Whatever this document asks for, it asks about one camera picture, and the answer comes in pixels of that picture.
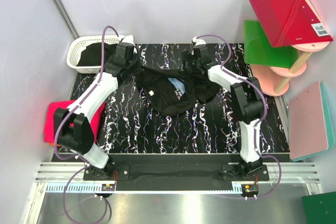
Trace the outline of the black printed t-shirt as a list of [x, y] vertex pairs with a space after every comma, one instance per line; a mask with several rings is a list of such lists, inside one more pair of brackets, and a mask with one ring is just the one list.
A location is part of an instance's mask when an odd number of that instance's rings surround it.
[[209, 80], [203, 67], [184, 63], [183, 69], [153, 69], [130, 60], [117, 75], [124, 81], [135, 77], [135, 85], [149, 100], [151, 107], [163, 116], [176, 116], [192, 109], [196, 103], [208, 103], [220, 90]]

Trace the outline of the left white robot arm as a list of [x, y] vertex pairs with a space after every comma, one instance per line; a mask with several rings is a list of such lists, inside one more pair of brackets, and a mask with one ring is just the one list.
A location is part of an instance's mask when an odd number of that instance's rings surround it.
[[90, 87], [67, 108], [54, 112], [54, 143], [79, 155], [97, 169], [107, 169], [107, 153], [94, 142], [91, 121], [106, 98], [118, 89], [139, 63], [135, 45], [122, 41]]

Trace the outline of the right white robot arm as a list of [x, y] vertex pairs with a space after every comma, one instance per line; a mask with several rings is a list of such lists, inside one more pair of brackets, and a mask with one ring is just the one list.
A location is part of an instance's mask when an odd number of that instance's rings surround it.
[[206, 80], [228, 90], [234, 116], [239, 121], [241, 161], [233, 167], [231, 177], [251, 178], [261, 170], [260, 125], [266, 117], [267, 106], [257, 78], [246, 78], [220, 65], [208, 53], [206, 45], [196, 45], [182, 52], [182, 69], [200, 73]]

